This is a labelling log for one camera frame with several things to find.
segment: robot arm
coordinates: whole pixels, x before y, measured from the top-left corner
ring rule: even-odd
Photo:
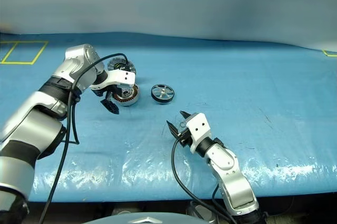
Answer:
[[[0,135],[0,223],[20,222],[28,213],[27,200],[34,181],[35,162],[52,154],[66,130],[67,100],[72,84],[91,64],[99,60],[89,44],[70,47],[64,62],[49,80],[34,92],[8,119]],[[90,87],[96,94],[131,88],[135,74],[123,70],[105,71],[102,62],[78,81],[75,96]],[[105,100],[106,108],[115,105]]]
[[[169,123],[173,136],[182,146],[189,145],[192,153],[197,152],[217,178],[227,211],[238,223],[265,223],[259,211],[259,203],[254,192],[239,168],[237,156],[223,143],[212,140],[211,128],[203,113],[192,115],[181,112],[186,128],[178,133]]]

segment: gray wall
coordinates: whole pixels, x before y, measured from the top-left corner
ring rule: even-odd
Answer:
[[[16,33],[141,32],[337,51],[337,0],[0,0]]]

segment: yellow tape line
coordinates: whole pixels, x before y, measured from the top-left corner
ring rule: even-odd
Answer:
[[[328,57],[337,57],[337,54],[328,54],[326,50],[322,50],[322,51]]]
[[[7,52],[7,54],[5,55],[5,57],[2,59],[2,61],[0,62],[0,64],[16,64],[16,65],[33,65],[36,60],[38,59],[38,57],[41,55],[41,53],[44,51],[44,49],[46,48],[48,41],[1,41],[1,44],[6,44],[6,43],[14,43],[14,45],[12,46],[12,48]],[[7,58],[10,56],[10,54],[12,53],[12,51],[14,50],[14,48],[19,44],[19,43],[44,43],[44,45],[42,46],[42,48],[39,50],[39,52],[37,53],[37,55],[34,57],[34,59],[31,62],[7,62]]]

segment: blue plastic sheet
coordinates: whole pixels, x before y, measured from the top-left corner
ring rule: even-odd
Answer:
[[[66,48],[90,43],[100,56],[123,52],[135,64],[139,101],[114,115],[91,91],[76,109],[80,145],[70,145],[54,201],[187,199],[170,164],[166,120],[204,112],[214,137],[234,151],[257,196],[337,191],[337,58],[321,51],[258,42],[151,35],[10,35],[1,41],[49,41],[33,65],[0,64],[0,123],[49,78]],[[1,44],[4,58],[10,45]],[[42,44],[17,45],[6,61],[31,61]],[[176,93],[167,105],[154,84]],[[45,201],[62,145],[37,161],[30,200]],[[204,160],[178,147],[182,181],[210,198],[216,180]]]

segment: black cable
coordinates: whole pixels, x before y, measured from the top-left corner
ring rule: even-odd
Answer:
[[[285,211],[282,211],[282,212],[280,212],[280,213],[274,213],[274,214],[272,214],[272,215],[270,215],[269,213],[266,213],[267,217],[276,217],[276,216],[280,216],[280,215],[283,215],[283,214],[289,212],[290,209],[291,209],[291,208],[293,207],[293,205],[294,205],[294,201],[295,201],[295,196],[293,196],[293,197],[291,198],[291,202],[290,202],[289,206],[287,207],[287,209],[286,209]]]
[[[76,122],[75,122],[75,107],[76,107],[76,103],[73,103],[72,105],[72,128],[73,128],[73,134],[74,134],[75,141],[69,141],[69,144],[79,145],[80,141],[78,140],[78,137],[77,137]]]
[[[220,216],[221,218],[223,218],[224,220],[231,222],[230,219],[223,215],[222,213],[220,213],[218,210],[216,210],[214,207],[210,206],[209,204],[205,203],[204,201],[202,201],[201,199],[199,199],[196,195],[194,195],[184,184],[183,182],[180,180],[176,169],[175,169],[175,164],[174,164],[174,153],[175,153],[175,148],[177,146],[177,144],[179,143],[179,140],[175,140],[173,147],[172,147],[172,153],[171,153],[171,166],[172,166],[172,171],[173,171],[173,176],[175,178],[175,180],[178,182],[178,184],[180,185],[180,187],[191,197],[193,198],[197,203],[199,203],[200,205],[202,205],[203,207],[209,209],[209,211],[215,213],[216,215]]]
[[[201,216],[201,214],[198,212],[198,210],[195,208],[194,203],[195,203],[194,200],[191,200],[191,201],[190,201],[190,207],[192,208],[193,212],[198,216],[199,219],[204,219],[204,218],[202,218],[202,216]]]
[[[75,137],[75,140],[77,139],[76,124],[75,124],[75,107],[73,107],[73,109],[72,109],[72,106],[75,106],[74,103],[73,103],[74,102],[73,101],[73,93],[75,91],[77,83],[80,80],[80,78],[86,72],[88,72],[92,67],[94,67],[96,64],[100,63],[103,60],[109,59],[111,57],[116,57],[116,56],[123,56],[125,58],[126,62],[128,63],[128,60],[127,60],[127,57],[126,57],[125,54],[117,53],[117,54],[108,55],[106,57],[103,57],[103,58],[97,60],[96,62],[94,62],[93,64],[89,65],[88,67],[86,67],[83,70],[83,72],[78,76],[78,78],[72,84],[72,87],[71,87],[70,93],[69,93],[69,97],[68,97],[68,104],[67,104],[67,127],[66,127],[66,137],[65,137],[65,142],[64,142],[64,148],[63,148],[61,160],[60,160],[60,163],[59,163],[58,168],[57,168],[57,172],[56,172],[56,175],[55,175],[55,178],[54,178],[54,182],[53,182],[51,191],[49,193],[48,199],[46,201],[46,205],[45,205],[45,207],[43,209],[43,212],[42,212],[42,214],[40,216],[40,220],[38,222],[39,224],[43,224],[43,222],[44,222],[44,219],[46,217],[46,213],[47,213],[48,207],[49,207],[50,203],[52,202],[52,198],[53,198],[53,195],[54,195],[54,192],[55,192],[58,180],[59,180],[61,172],[62,172],[62,167],[63,167],[64,161],[65,161],[65,157],[67,155],[68,146],[69,146],[72,113],[73,113],[73,118],[74,118],[73,119],[73,125],[75,125],[75,128],[74,128],[74,137]]]
[[[230,213],[222,206],[220,205],[218,202],[216,202],[215,200],[215,194],[217,192],[217,190],[219,189],[219,185],[217,184],[214,191],[213,191],[213,194],[212,194],[212,202],[213,204],[215,204],[215,206],[221,210],[234,224],[236,224],[236,220],[233,218],[233,216],[230,215]]]

